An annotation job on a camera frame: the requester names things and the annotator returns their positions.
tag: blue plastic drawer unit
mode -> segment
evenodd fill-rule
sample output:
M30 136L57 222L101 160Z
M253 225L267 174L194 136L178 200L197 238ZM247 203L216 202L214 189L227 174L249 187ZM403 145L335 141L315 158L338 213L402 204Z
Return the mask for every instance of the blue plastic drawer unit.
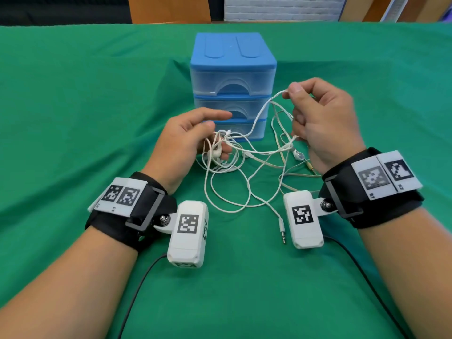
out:
M215 121L215 130L231 130L231 132L239 132L247 134L253 128L254 120L247 119L229 119L223 121ZM249 141L258 141L263 139L265 134L265 124L267 119L259 119L256 122L253 132L248 136ZM238 142L245 141L243 138L235 139Z
M218 96L194 96L195 107L206 107L212 109L222 109L232 113L233 119L254 120L257 114L270 98L267 96L247 96L247 95L218 95ZM268 104L259 116L259 119L266 119L268 114Z
M271 95L276 59L259 33L198 33L190 74L193 94Z

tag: wall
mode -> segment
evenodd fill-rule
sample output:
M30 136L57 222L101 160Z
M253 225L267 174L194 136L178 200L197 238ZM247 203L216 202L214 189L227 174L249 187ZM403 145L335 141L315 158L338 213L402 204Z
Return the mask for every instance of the wall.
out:
M225 0L225 21L337 21L345 0Z

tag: black wrist strap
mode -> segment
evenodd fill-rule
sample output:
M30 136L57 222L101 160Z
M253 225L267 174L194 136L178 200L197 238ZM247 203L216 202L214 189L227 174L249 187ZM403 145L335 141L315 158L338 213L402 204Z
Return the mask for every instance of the black wrist strap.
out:
M154 228L155 219L158 219L161 215L168 215L177 212L176 199L168 196L166 190L155 181L153 178L142 174L140 172L134 172L130 178L147 181L148 184L144 188L137 204L134 206L133 211L129 218L119 216L111 213L100 212L93 210L89 216L85 229L89 226L93 226L99 231L112 237L113 239L136 249L138 252L143 251L159 236L159 232ZM151 209L157 199L158 194L154 192L153 188L160 189L165 192L165 196L161 200L159 207L155 210L153 221L145 231L138 231L134 228L126 226L126 222L133 222L140 225Z
M370 200L351 164L381 153L370 147L327 171L319 197L331 200L339 215L355 228L368 228L402 216L422 205L424 198L416 191Z

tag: table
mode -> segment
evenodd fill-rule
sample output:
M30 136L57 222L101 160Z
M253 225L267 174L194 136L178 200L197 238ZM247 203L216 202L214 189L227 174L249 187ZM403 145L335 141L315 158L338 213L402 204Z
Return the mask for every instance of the table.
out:
M351 93L367 145L398 149L424 184L427 209L452 228L450 24L0 28L0 306L82 233L86 208L105 185L144 165L166 120L193 108L189 60L198 32L260 32L278 60L274 92L319 76ZM274 146L268 125L257 147ZM247 162L245 172L256 167ZM254 192L270 197L278 175L262 169ZM195 165L178 202L206 201L203 178ZM309 190L321 182L285 181ZM246 200L238 173L214 183L225 197ZM272 205L285 218L282 197ZM159 262L123 338L401 337L338 245L284 246L268 207L234 215L209 209L204 266ZM356 231L337 215L321 224L357 257L400 319ZM140 255L108 338L116 337L139 280L168 241L162 237Z

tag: white cable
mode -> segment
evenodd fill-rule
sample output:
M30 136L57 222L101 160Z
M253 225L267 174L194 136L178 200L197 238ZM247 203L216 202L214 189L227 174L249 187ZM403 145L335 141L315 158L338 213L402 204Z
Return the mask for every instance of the white cable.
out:
M204 170L206 170L206 175L204 178L204 193L206 195L207 200L210 202L210 204L212 206L214 206L216 209L224 212L224 213L238 213L242 210L244 210L247 207L260 207L263 205L267 205L278 217L278 222L279 222L279 229L280 232L282 233L282 238L283 241L285 243L285 229L284 229L284 221L281 217L281 215L276 211L276 209L270 205L270 202L278 195L279 192L282 193L281 187L285 187L291 190L296 190L295 188L289 187L287 186L285 183L283 183L283 177L284 176L292 176L292 175L296 175L296 176L307 176L307 177L317 177L314 175L305 175L305 174L293 174L293 173L288 173L290 170L294 169L295 167L298 167L302 164L304 164L306 162L306 160L292 166L291 168L286 170L286 166L287 166L287 159L289 156L289 152L294 150L294 146L293 146L293 142L296 140L297 136L293 136L291 137L291 135L285 130L284 126L282 125L280 119L279 119L279 113L285 113L286 116L289 118L290 121L292 121L293 119L293 115L290 114L289 112L287 112L284 107L282 107L279 103L274 102L273 99L276 98L277 96L279 96L280 94L282 94L283 92L285 92L285 90L282 90L278 93L276 93L273 97L269 98L264 105L262 106L262 108L260 109L259 113L256 115L256 119L253 122L253 126L251 128L251 130L249 131L249 133L247 134L241 134L238 132L231 132L230 130L226 131L226 130L219 130L218 132L215 132L215 136L213 139L213 142L211 143L209 140L206 139L207 142L207 146L208 146L208 150L207 152L205 152L206 149L206 145L204 146L202 155L201 155L201 162L196 159L197 164ZM262 114L262 112L264 111L264 109L267 107L267 105L271 103L273 110L274 110L274 116L271 120L271 127L272 130L274 131L274 136L275 136L275 141L277 144L278 149L276 150L271 150L271 151L258 151L256 150L256 148L254 148L253 144L250 142L250 140L248 139L248 136L251 135L251 133L254 130L254 127L256 126L256 123L260 117L260 115ZM279 143L279 136L274 128L274 119L276 118L279 127L281 128L281 130L283 131L283 133L281 134L280 138L281 141L284 143L283 145L280 145ZM288 139L288 142L285 142L282 139L282 135L285 135L286 138ZM236 139L244 139L246 141L246 143L250 146L251 149L245 149L241 144L239 144ZM232 157L230 159L230 161L222 161L217 157L213 157L213 155L215 154L215 156L218 156L218 152L221 152L221 145L222 143L226 143L227 145L229 145L232 148L232 153L230 154L230 157ZM270 159L270 157L275 154L275 153L279 153L283 162L282 166L279 165L274 165L268 162L268 160ZM254 154L260 154L263 156L267 156L267 158L265 160L263 159L259 159L257 158ZM252 158L253 160L256 160L260 163L259 167L254 171L254 173L249 176L246 177L245 173L242 171L241 167L243 166L243 164L245 163L245 160L247 157ZM264 165L267 165L269 167L272 168L277 168L277 169L282 169L282 173L278 178L278 188L276 189L276 192L273 194L273 196L268 199L268 200L264 200L263 198L257 196L256 194L254 194L251 191L251 186L250 186L250 180L256 176L257 172L259 170L262 169L262 167ZM224 198L223 196L221 196L213 187L213 178L216 174L225 174L225 173L231 173L233 171L238 170L240 172L240 174L243 176L243 178L245 179L246 182L246 188L248 189L248 198L246 200L246 202L244 204L238 203L238 202L234 202L234 201L230 201L226 198ZM216 204L214 204L214 202L210 199L208 193L207 193L207 179L209 176L209 173L212 174L211 179L210 179L210 186L211 189L213 191L213 193L215 193L215 195L222 199L223 201L238 206L240 207L237 210L225 210L220 208L219 206L217 206ZM256 205L250 205L250 200L251 200L251 196L257 200L259 200L261 203L256 204Z

